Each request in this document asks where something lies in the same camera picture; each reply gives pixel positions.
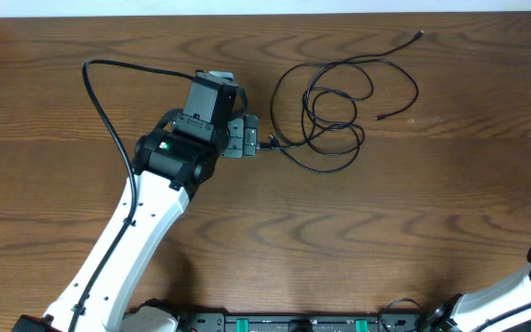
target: wooden table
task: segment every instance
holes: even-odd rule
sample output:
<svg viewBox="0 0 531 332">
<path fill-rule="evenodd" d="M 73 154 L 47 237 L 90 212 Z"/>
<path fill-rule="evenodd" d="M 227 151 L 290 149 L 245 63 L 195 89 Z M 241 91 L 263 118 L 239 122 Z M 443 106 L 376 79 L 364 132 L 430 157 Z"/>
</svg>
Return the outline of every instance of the wooden table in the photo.
<svg viewBox="0 0 531 332">
<path fill-rule="evenodd" d="M 420 29 L 422 40 L 390 55 L 419 82 L 419 101 L 375 122 L 413 89 L 371 66 L 377 90 L 360 106 L 367 138 L 352 166 L 318 175 L 274 151 L 220 160 L 131 301 L 230 312 L 377 311 L 399 297 L 430 306 L 521 267 L 531 244 L 531 14 L 0 19 L 0 330 L 54 301 L 122 193 L 124 166 L 83 87 L 85 59 L 231 71 L 265 140 L 286 69 L 385 51 Z M 342 70 L 327 85 L 367 89 Z M 129 151 L 189 88 L 121 68 L 91 72 Z M 312 73 L 290 77 L 277 100 L 294 138 Z M 350 115 L 344 101 L 323 104 L 327 116 Z"/>
</svg>

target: white background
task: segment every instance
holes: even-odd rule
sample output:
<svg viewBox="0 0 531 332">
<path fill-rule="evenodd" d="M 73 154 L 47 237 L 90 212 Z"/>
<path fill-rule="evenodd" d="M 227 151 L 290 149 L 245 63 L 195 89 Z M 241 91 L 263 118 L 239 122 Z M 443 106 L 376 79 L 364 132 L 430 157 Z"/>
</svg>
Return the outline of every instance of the white background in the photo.
<svg viewBox="0 0 531 332">
<path fill-rule="evenodd" d="M 0 0 L 0 18 L 531 11 L 531 0 Z"/>
</svg>

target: green strip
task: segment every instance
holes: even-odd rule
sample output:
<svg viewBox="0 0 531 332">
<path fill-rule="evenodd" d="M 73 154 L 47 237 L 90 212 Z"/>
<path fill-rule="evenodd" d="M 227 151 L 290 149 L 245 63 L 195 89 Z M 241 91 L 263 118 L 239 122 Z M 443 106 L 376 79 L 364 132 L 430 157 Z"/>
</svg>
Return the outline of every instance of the green strip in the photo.
<svg viewBox="0 0 531 332">
<path fill-rule="evenodd" d="M 237 332 L 249 332 L 249 320 L 248 319 L 237 319 Z"/>
<path fill-rule="evenodd" d="M 356 321 L 356 332 L 368 332 L 368 321 L 367 320 L 357 320 Z"/>
</svg>

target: brown wood surface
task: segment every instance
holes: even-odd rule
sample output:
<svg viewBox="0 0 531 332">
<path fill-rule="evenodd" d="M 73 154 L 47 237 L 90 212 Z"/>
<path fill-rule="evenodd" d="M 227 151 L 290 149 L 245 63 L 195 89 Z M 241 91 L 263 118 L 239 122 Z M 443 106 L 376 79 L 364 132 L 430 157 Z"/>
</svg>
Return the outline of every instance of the brown wood surface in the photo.
<svg viewBox="0 0 531 332">
<path fill-rule="evenodd" d="M 83 87 L 85 59 L 231 71 L 265 140 L 286 69 L 384 51 L 419 29 L 422 40 L 390 56 L 418 81 L 419 101 L 375 122 L 413 90 L 371 66 L 376 93 L 360 106 L 367 138 L 351 167 L 313 174 L 278 152 L 220 160 L 131 304 L 344 313 L 410 297 L 430 306 L 521 267 L 531 244 L 531 14 L 0 19 L 0 330 L 61 293 L 122 193 L 124 166 Z M 129 151 L 187 95 L 177 78 L 91 71 Z M 295 138 L 312 72 L 290 77 L 277 100 Z M 326 81 L 367 89 L 343 69 Z M 328 98 L 321 112 L 347 118 L 346 106 Z"/>
</svg>

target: wood grain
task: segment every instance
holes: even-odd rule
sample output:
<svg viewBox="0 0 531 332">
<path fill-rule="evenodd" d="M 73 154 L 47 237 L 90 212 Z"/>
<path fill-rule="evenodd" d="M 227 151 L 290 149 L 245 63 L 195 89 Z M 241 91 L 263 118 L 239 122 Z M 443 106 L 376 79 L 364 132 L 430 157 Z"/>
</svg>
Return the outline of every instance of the wood grain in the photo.
<svg viewBox="0 0 531 332">
<path fill-rule="evenodd" d="M 376 91 L 358 120 L 366 142 L 345 171 L 309 173 L 277 152 L 220 160 L 131 304 L 342 313 L 407 296 L 430 306 L 521 267 L 531 244 L 531 14 L 0 19 L 0 330 L 60 294 L 122 192 L 123 165 L 83 88 L 85 59 L 232 71 L 265 139 L 286 69 L 385 51 L 419 29 L 422 40 L 390 56 L 419 83 L 414 107 L 374 122 L 413 90 L 372 66 Z M 91 71 L 129 151 L 185 102 L 188 83 L 176 78 Z M 289 77 L 277 99 L 291 137 L 312 72 Z M 325 84 L 367 89 L 347 70 Z M 328 99 L 321 112 L 348 117 L 346 106 Z"/>
</svg>

